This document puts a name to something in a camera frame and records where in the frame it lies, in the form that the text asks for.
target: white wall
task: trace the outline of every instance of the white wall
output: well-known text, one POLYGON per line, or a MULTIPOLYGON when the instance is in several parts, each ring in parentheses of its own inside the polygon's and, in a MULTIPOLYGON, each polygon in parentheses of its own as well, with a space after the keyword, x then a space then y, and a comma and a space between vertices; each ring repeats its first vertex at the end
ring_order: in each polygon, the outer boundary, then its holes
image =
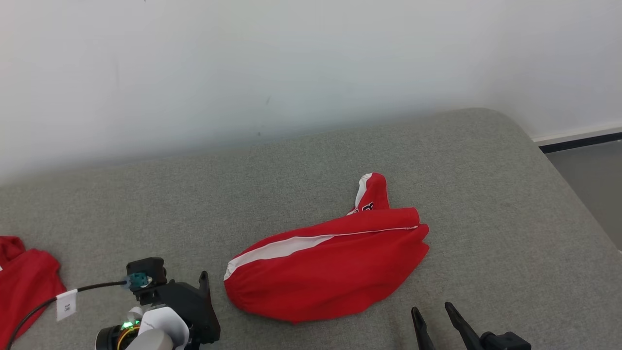
POLYGON ((620 5, 3 0, 0 179, 466 106, 620 126, 620 5))

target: couch cushion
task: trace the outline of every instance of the couch cushion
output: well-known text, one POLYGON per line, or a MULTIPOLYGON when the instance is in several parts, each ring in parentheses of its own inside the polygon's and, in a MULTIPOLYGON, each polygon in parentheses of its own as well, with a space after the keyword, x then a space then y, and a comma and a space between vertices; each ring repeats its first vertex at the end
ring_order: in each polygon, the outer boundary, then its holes
MULTIPOLYGON (((117 280, 151 256, 177 281, 207 270, 218 349, 415 349, 412 306, 438 349, 463 348, 445 301, 478 333, 514 331, 534 349, 622 344, 622 254, 533 142, 491 110, 5 187, 0 234, 48 250, 68 288, 117 280), (430 227, 428 255, 396 292, 361 314, 297 325, 230 303, 222 281, 233 256, 342 216, 372 171, 386 176, 392 207, 416 207, 430 227)), ((58 323, 49 308, 15 349, 91 348, 136 304, 120 288, 77 303, 58 323)))

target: white label tag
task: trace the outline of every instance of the white label tag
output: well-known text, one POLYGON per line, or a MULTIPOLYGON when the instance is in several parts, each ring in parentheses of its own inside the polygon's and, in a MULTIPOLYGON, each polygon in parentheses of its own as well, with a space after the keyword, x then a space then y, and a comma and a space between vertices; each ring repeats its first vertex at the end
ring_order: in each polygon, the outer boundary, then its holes
POLYGON ((76 312, 77 289, 56 296, 56 321, 67 318, 76 312))

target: floor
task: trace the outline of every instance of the floor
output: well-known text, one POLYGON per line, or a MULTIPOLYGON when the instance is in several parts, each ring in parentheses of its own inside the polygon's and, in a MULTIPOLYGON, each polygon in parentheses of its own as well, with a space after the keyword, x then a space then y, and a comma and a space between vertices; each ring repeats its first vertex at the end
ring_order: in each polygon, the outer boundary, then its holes
POLYGON ((547 157, 622 251, 622 140, 547 157))

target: red garment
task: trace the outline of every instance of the red garment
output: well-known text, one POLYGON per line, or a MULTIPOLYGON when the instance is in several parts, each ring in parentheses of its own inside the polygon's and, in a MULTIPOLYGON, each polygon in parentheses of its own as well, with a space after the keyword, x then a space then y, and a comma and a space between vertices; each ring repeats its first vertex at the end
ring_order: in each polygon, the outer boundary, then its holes
MULTIPOLYGON (((67 289, 58 276, 58 261, 43 250, 26 250, 17 237, 0 237, 0 268, 0 348, 4 349, 11 333, 27 314, 67 289)), ((26 321, 17 338, 43 311, 26 321)))
POLYGON ((428 231, 417 209, 389 208, 384 176, 366 174, 348 215, 250 246, 229 262, 225 289, 241 310, 294 323, 359 313, 412 273, 428 231))

